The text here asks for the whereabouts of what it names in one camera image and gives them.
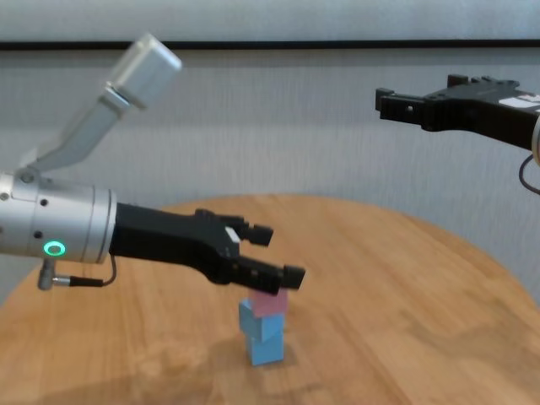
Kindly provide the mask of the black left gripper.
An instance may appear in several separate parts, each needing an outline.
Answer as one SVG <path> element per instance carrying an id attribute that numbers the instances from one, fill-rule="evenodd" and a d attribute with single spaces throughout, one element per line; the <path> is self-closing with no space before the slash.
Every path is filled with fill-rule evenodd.
<path id="1" fill-rule="evenodd" d="M 268 246 L 272 237 L 272 228 L 250 225 L 241 216 L 219 215 L 216 219 L 118 203 L 109 253 L 191 267 L 214 284 L 234 283 L 267 294 L 298 290 L 304 268 L 238 257 L 241 240 Z"/>

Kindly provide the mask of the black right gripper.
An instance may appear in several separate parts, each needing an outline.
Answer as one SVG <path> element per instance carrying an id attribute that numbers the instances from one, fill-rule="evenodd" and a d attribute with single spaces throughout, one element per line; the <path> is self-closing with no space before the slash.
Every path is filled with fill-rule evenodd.
<path id="1" fill-rule="evenodd" d="M 375 109 L 381 120 L 430 132 L 473 132 L 530 150 L 539 94 L 520 89 L 515 80 L 449 74 L 444 89 L 425 97 L 377 88 Z"/>

